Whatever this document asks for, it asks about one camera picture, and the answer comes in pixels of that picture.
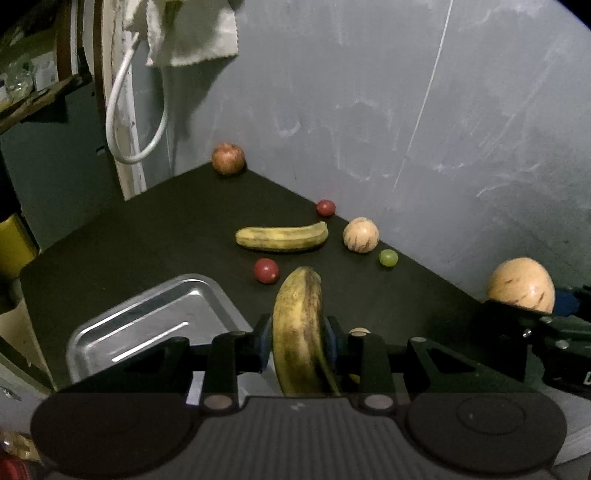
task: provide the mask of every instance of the grape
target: grape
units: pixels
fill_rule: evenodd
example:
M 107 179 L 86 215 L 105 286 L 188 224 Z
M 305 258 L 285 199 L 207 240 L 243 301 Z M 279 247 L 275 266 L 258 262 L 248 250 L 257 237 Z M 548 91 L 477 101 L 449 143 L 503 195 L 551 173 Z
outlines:
M 321 217 L 331 217 L 336 213 L 336 205 L 330 200 L 321 200 L 316 204 L 316 212 Z
M 393 267 L 398 263 L 398 254 L 394 250 L 387 248 L 379 253 L 379 262 L 384 267 Z
M 255 277 L 264 284 L 272 284 L 279 280 L 279 265 L 270 258 L 259 258 L 255 262 Z

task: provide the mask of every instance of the yellow bottle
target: yellow bottle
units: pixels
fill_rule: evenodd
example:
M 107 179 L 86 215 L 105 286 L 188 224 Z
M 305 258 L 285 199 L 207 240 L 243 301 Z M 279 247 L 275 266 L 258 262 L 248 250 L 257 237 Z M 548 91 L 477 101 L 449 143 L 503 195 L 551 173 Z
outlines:
M 14 280 L 37 256 L 37 249 L 16 213 L 0 222 L 0 277 Z
M 0 432 L 0 443 L 1 448 L 9 455 L 19 457 L 21 460 L 41 461 L 30 438 L 15 432 Z

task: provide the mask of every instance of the red grape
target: red grape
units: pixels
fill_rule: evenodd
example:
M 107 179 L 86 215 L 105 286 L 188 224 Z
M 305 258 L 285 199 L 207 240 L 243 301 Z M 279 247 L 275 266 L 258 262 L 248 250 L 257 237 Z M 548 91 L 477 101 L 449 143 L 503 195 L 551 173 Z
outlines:
M 316 212 L 321 217 L 331 217 L 336 213 L 336 205 L 330 200 L 321 200 L 316 204 Z
M 261 283 L 275 283 L 279 280 L 279 265 L 270 258 L 259 258 L 255 262 L 255 277 Z

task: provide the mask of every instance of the red object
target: red object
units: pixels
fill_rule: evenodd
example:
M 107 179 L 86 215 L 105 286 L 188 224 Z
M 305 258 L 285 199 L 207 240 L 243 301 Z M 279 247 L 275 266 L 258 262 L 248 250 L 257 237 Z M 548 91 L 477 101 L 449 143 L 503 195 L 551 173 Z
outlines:
M 10 455 L 0 455 L 0 478 L 2 480 L 31 480 L 26 462 Z
M 221 143 L 213 150 L 212 164 L 222 175 L 235 175 L 244 168 L 244 150 L 238 145 Z
M 279 265 L 270 258 L 259 258 L 255 262 L 255 277 L 267 285 L 275 283 L 279 280 Z
M 336 213 L 336 205 L 330 200 L 321 200 L 316 204 L 316 212 L 321 217 L 332 217 Z

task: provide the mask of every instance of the round yellow fruit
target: round yellow fruit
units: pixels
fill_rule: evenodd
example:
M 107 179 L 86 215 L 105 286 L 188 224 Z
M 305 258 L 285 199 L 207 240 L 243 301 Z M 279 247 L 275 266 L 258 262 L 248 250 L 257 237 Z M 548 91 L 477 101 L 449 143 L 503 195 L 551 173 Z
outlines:
M 507 260 L 492 274 L 487 298 L 518 307 L 552 313 L 554 284 L 546 269 L 531 258 Z
M 371 220 L 358 217 L 351 220 L 343 231 L 343 242 L 353 252 L 366 254 L 378 246 L 379 231 Z

